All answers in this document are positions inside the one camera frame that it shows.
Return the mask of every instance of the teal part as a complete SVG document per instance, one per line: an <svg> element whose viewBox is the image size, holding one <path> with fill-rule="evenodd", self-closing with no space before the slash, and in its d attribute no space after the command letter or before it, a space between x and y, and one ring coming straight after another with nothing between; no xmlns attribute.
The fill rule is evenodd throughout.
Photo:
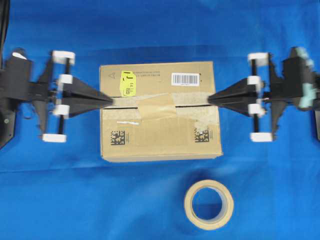
<svg viewBox="0 0 320 240"><path fill-rule="evenodd" d="M297 47L296 48L298 56L306 60L306 65L309 68L313 68L315 66L314 61L309 58L308 52L304 47Z"/></svg>
<svg viewBox="0 0 320 240"><path fill-rule="evenodd" d="M309 108L312 107L314 99L316 99L316 89L310 83L304 83L302 85L303 97L300 100L299 107Z"/></svg>

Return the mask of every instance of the cardboard box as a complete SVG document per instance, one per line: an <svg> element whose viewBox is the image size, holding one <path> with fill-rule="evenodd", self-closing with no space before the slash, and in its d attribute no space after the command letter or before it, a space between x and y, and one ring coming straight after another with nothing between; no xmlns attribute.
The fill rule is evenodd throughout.
<svg viewBox="0 0 320 240"><path fill-rule="evenodd" d="M100 112L105 160L211 159L223 154L218 108L207 102L215 92L211 61L101 66L100 90L114 100Z"/></svg>

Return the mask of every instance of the masking tape roll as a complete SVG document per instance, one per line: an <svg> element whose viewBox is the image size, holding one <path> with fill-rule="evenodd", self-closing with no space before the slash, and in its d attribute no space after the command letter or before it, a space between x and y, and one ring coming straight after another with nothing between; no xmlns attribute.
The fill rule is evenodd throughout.
<svg viewBox="0 0 320 240"><path fill-rule="evenodd" d="M219 214L209 220L199 218L193 209L193 199L201 189L210 188L215 190L222 201L222 207ZM225 225L234 211L234 200L229 190L220 182L214 180L202 180L193 184L186 192L184 197L184 210L187 218L198 228L204 230L215 230Z"/></svg>

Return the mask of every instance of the yellow label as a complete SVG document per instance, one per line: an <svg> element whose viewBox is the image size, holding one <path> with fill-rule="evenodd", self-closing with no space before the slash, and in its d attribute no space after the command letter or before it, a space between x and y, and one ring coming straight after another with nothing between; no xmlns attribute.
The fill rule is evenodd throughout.
<svg viewBox="0 0 320 240"><path fill-rule="evenodd" d="M120 80L120 92L122 97L133 97L136 95L137 77L132 71L122 71Z"/></svg>

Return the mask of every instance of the tape roll hole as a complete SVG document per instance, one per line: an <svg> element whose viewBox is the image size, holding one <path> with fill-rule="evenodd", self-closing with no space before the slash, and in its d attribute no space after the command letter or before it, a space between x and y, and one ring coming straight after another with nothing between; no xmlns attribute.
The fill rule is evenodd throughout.
<svg viewBox="0 0 320 240"><path fill-rule="evenodd" d="M222 198L212 187L201 188L192 199L195 215L203 220L213 220L222 210Z"/></svg>

